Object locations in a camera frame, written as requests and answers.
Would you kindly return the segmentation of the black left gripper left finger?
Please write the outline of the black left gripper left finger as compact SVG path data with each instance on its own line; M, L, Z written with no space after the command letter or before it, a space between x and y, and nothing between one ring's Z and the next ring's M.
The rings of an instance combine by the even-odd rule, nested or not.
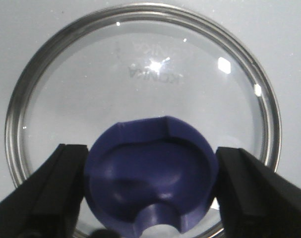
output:
M70 238L84 196L85 145L60 144L0 202L0 238Z

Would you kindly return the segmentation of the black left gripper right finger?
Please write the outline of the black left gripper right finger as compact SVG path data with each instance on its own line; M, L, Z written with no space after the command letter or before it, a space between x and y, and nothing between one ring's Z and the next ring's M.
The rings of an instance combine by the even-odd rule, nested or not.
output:
M219 147L216 198L227 238L301 238L301 189L244 149Z

